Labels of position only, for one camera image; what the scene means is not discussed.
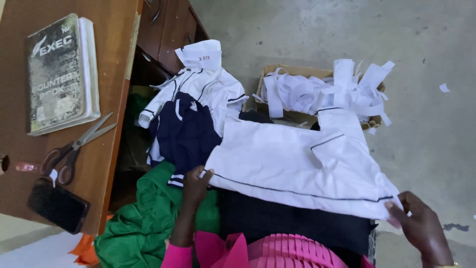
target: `pink garment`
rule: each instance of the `pink garment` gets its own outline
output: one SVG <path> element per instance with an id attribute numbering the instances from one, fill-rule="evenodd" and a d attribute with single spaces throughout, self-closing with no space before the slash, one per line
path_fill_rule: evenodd
<path id="1" fill-rule="evenodd" d="M 246 245 L 242 233 L 226 241 L 197 232 L 195 251 L 200 268 L 348 268 L 332 250 L 300 235 L 276 234 Z M 375 268 L 362 257 L 361 268 Z M 191 268 L 192 247 L 169 245 L 162 268 Z"/>

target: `drawer handle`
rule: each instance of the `drawer handle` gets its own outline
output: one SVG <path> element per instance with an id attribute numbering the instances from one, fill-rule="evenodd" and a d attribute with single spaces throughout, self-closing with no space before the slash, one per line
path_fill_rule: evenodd
<path id="1" fill-rule="evenodd" d="M 150 24 L 152 24 L 158 17 L 159 17 L 159 14 L 160 14 L 160 10 L 162 9 L 162 0 L 159 0 L 159 8 L 157 9 L 157 12 L 155 13 L 154 17 L 152 18 L 152 20 L 150 21 Z"/>

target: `green garment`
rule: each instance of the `green garment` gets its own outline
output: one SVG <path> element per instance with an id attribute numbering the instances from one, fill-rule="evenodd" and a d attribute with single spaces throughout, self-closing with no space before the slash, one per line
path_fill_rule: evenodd
<path id="1" fill-rule="evenodd" d="M 94 248 L 104 268 L 159 268 L 165 256 L 165 239 L 170 237 L 182 206 L 182 191 L 167 186 L 174 165 L 162 161 L 137 181 L 137 202 L 119 209 L 107 221 L 104 234 Z M 198 207 L 195 228 L 219 231 L 218 193 L 208 191 Z"/>

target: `desk drawer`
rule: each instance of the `desk drawer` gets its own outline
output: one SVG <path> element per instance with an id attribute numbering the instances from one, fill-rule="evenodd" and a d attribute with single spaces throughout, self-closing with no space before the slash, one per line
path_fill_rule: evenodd
<path id="1" fill-rule="evenodd" d="M 190 3 L 187 0 L 171 0 L 165 16 L 159 62 L 173 72 L 179 72 L 184 66 L 174 50 L 193 43 L 196 29 L 197 19 Z"/>
<path id="2" fill-rule="evenodd" d="M 155 60 L 159 56 L 168 2 L 169 0 L 144 0 L 142 8 L 137 45 Z"/>

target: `navy blue garment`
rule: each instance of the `navy blue garment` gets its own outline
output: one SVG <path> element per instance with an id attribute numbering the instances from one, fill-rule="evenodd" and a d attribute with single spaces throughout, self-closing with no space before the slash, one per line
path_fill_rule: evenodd
<path id="1" fill-rule="evenodd" d="M 221 143 L 210 110 L 189 94 L 178 92 L 175 101 L 166 102 L 154 121 L 149 130 L 159 144 L 160 156 L 175 165 L 167 184 L 182 189 L 184 175 L 205 165 L 213 148 Z M 152 167 L 157 164 L 151 161 Z"/>

